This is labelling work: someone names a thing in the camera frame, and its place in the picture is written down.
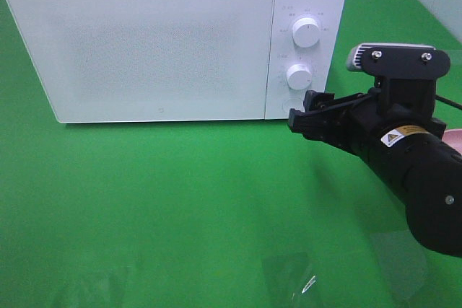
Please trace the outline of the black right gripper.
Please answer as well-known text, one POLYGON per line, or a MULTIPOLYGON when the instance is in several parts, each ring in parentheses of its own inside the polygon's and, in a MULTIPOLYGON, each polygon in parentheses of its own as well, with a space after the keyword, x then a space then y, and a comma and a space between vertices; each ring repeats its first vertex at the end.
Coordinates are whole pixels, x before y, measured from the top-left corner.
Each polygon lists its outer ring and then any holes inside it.
POLYGON ((340 98, 308 90, 306 112, 291 109, 288 127, 307 140, 339 142, 361 159, 444 159, 446 124, 433 117, 436 81, 377 77, 368 92, 340 98))

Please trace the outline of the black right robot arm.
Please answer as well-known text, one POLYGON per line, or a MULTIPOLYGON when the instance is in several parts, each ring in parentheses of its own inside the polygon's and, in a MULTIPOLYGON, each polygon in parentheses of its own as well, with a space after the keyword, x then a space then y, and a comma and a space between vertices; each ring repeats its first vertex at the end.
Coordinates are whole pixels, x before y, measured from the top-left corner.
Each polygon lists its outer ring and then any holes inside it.
POLYGON ((406 103, 380 107, 382 87, 335 98, 309 90, 288 127, 359 157, 405 206, 411 234, 429 250, 461 256, 461 154, 442 140, 443 122, 406 103))

